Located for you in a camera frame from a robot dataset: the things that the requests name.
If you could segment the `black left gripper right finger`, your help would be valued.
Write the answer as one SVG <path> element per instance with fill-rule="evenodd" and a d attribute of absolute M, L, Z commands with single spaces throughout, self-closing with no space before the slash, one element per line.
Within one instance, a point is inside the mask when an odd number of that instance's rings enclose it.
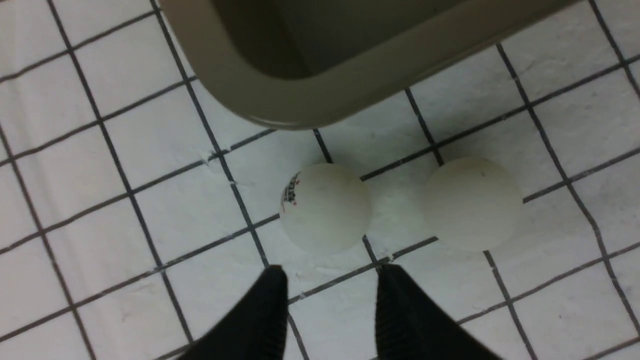
<path fill-rule="evenodd" d="M 379 360 L 498 360 L 397 264 L 378 271 L 375 347 Z"/>

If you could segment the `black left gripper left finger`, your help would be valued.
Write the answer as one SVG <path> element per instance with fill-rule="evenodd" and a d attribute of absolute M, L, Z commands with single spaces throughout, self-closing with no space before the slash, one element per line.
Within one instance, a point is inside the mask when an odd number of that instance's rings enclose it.
<path fill-rule="evenodd" d="M 263 270 L 246 294 L 180 360 L 283 360 L 289 317 L 288 277 Z"/>

